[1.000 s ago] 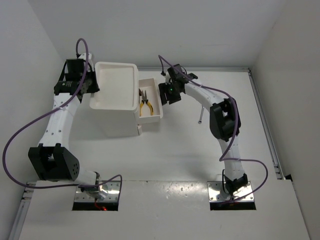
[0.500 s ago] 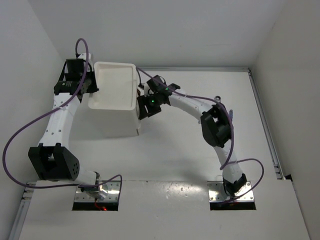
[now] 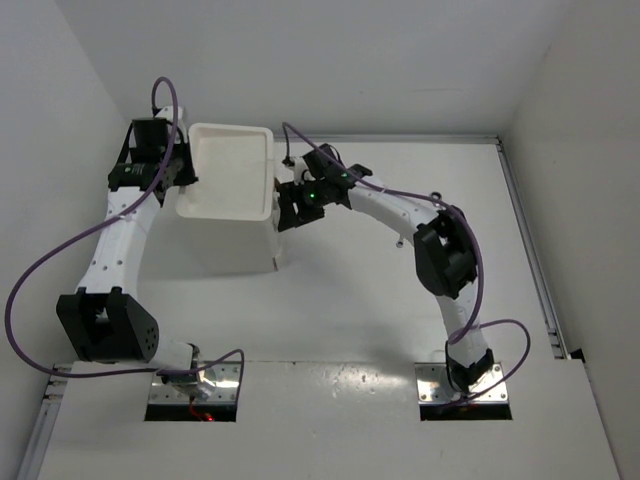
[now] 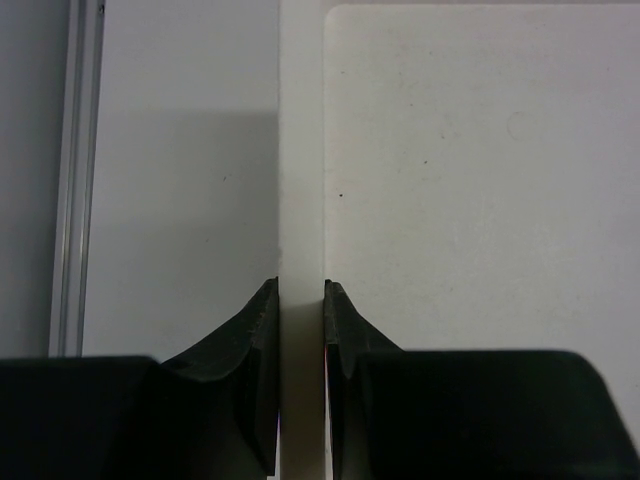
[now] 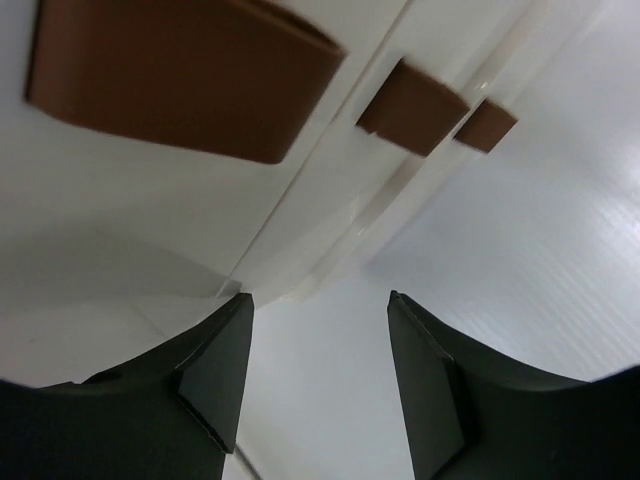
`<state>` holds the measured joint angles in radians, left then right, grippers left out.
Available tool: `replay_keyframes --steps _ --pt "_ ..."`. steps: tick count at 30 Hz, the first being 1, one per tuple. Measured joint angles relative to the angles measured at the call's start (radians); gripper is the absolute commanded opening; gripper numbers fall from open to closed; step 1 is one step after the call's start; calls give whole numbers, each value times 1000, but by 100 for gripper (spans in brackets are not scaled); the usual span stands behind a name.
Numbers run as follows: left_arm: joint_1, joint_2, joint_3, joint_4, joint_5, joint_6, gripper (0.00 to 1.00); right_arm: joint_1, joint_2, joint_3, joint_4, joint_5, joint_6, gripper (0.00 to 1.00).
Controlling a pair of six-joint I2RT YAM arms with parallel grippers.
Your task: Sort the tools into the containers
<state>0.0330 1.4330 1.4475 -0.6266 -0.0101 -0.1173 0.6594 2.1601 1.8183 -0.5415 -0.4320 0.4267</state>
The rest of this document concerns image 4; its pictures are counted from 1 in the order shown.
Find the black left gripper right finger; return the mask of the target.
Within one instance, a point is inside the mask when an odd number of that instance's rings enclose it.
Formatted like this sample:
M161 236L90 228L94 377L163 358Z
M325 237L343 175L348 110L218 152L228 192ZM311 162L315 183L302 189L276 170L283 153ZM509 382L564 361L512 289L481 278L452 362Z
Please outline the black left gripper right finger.
M597 370L562 350L400 348L327 281L337 479L634 479L638 454Z

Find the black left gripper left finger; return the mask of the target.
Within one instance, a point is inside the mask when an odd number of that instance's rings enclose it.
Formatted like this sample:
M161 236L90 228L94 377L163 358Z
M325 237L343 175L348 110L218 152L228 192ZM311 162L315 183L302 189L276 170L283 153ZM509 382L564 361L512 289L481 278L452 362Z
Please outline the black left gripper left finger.
M5 479L264 479L276 470L279 295L267 280L182 353L1 364Z

